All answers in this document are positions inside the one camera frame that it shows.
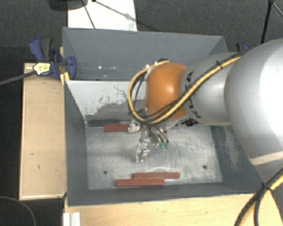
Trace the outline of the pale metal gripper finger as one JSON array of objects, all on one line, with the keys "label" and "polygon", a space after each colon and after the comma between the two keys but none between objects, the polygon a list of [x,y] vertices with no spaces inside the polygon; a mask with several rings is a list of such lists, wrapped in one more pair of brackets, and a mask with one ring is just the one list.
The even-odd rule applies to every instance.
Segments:
[{"label": "pale metal gripper finger", "polygon": [[146,159],[149,152],[150,152],[150,148],[148,144],[141,145],[141,161],[144,161]]},{"label": "pale metal gripper finger", "polygon": [[143,162],[143,148],[141,144],[137,144],[136,150],[135,150],[135,161],[136,162]]}]

